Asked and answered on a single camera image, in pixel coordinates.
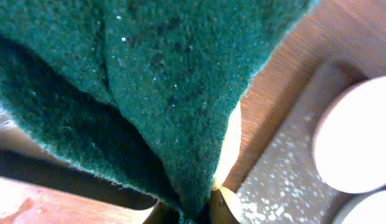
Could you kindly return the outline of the green and yellow sponge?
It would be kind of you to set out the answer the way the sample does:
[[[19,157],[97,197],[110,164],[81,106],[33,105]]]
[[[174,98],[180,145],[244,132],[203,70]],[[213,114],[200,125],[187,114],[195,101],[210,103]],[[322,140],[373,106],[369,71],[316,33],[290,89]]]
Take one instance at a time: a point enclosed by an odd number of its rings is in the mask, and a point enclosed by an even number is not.
[[[313,6],[0,1],[0,107],[56,158],[197,223],[232,111]]]

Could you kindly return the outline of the pink plate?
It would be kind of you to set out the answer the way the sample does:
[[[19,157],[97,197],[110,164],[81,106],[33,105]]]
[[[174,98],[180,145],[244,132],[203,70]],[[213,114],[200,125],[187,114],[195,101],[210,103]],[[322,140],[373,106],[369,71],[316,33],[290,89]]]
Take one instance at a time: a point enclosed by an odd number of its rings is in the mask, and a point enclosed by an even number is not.
[[[386,76],[341,93],[321,116],[313,159],[322,180],[350,194],[386,185]]]

